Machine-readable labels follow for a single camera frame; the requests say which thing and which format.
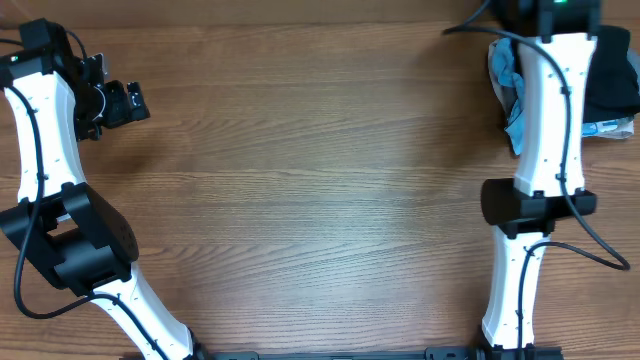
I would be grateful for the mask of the folded black polo shirt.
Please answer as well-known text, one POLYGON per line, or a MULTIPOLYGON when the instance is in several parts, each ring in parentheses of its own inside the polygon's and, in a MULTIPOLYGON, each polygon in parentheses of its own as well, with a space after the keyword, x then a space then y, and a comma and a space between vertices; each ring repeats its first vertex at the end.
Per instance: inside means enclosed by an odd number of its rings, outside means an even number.
POLYGON ((584 123, 634 117, 639 112, 636 70, 628 59, 631 33, 601 25, 585 90, 584 123))

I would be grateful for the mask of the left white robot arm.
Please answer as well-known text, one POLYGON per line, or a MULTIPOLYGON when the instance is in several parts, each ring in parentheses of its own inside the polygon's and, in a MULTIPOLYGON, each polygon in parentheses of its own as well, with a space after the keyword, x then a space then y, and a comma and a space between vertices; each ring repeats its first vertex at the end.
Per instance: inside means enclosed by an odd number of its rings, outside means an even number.
POLYGON ((149 117, 139 84, 110 80, 104 57, 57 23, 34 20, 19 34, 18 51, 1 59, 21 158, 18 203, 1 229, 17 268, 31 265, 77 305, 103 309, 146 359, 206 358, 146 281, 132 228, 87 183, 79 157, 80 141, 149 117))

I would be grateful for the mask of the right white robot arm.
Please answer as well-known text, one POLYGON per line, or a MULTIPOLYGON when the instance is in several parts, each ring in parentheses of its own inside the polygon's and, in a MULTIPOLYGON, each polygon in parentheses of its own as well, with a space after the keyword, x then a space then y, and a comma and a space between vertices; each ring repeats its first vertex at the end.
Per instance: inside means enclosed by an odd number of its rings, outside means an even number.
POLYGON ((585 188, 581 130, 585 88, 597 46, 597 1, 495 1, 523 86, 519 165, 488 179, 481 209, 494 234, 489 304, 481 322, 486 359, 558 359, 534 344, 533 312, 544 252, 557 221, 582 222, 596 197, 585 188))

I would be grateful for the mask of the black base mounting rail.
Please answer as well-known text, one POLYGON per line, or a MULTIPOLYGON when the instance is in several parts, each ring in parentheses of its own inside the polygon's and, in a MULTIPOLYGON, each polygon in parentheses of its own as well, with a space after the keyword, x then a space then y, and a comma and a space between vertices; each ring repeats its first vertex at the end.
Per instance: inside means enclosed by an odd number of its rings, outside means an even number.
POLYGON ((525 347, 516 350, 485 349, 480 347, 429 347, 422 351, 363 352, 363 353, 299 353, 258 354, 256 352, 227 352, 195 355, 190 359, 209 360, 563 360, 559 347, 525 347))

